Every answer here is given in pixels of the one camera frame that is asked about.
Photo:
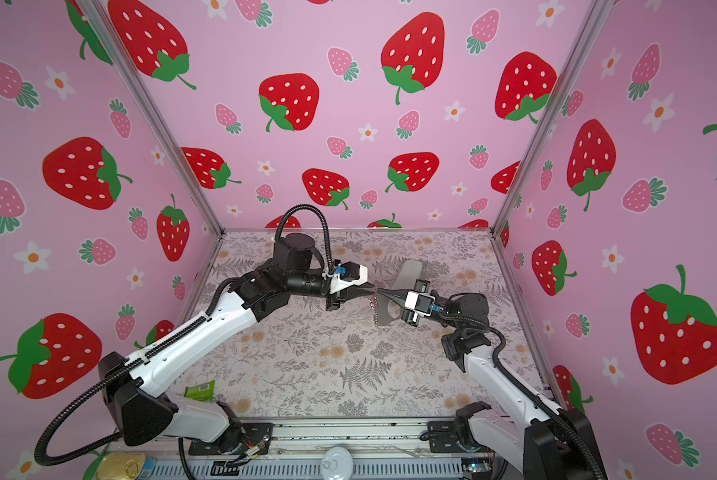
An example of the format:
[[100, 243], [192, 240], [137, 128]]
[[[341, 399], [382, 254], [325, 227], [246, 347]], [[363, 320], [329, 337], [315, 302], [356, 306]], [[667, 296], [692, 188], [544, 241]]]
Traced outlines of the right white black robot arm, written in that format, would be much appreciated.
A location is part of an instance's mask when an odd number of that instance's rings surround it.
[[446, 358], [484, 386], [510, 417], [504, 420], [480, 403], [462, 408], [456, 421], [462, 444], [494, 451], [526, 479], [605, 479], [586, 415], [540, 394], [502, 362], [507, 340], [490, 326], [487, 298], [472, 292], [442, 297], [429, 286], [419, 281], [414, 289], [378, 294], [397, 304], [412, 326], [428, 319], [454, 328], [442, 338]]

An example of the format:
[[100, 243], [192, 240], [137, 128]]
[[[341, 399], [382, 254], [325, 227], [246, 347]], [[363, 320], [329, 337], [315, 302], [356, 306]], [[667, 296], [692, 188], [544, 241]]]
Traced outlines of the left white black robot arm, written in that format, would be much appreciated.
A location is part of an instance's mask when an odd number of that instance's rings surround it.
[[163, 338], [122, 357], [112, 353], [100, 375], [120, 376], [104, 388], [104, 402], [128, 446], [162, 436], [188, 438], [232, 450], [242, 424], [224, 402], [168, 396], [168, 388], [228, 338], [258, 324], [288, 305], [294, 295], [318, 297], [326, 310], [373, 293], [366, 266], [324, 263], [314, 239], [292, 233], [276, 240], [272, 258], [255, 270], [224, 280], [210, 305]]

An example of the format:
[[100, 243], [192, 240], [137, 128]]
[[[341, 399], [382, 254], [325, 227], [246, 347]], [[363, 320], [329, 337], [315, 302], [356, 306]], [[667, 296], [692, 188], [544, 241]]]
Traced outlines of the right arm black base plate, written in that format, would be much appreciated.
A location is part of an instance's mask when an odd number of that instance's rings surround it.
[[465, 430], [453, 420], [430, 421], [420, 435], [434, 453], [485, 453], [487, 448], [466, 438]]

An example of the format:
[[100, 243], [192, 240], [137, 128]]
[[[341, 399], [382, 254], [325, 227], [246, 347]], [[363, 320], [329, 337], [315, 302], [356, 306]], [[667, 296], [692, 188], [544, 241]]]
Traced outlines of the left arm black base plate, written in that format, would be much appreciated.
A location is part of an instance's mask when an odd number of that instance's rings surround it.
[[270, 449], [274, 423], [244, 422], [232, 425], [218, 440], [212, 443], [192, 440], [188, 448], [190, 456], [230, 455], [241, 456], [250, 449], [252, 455], [266, 455]]

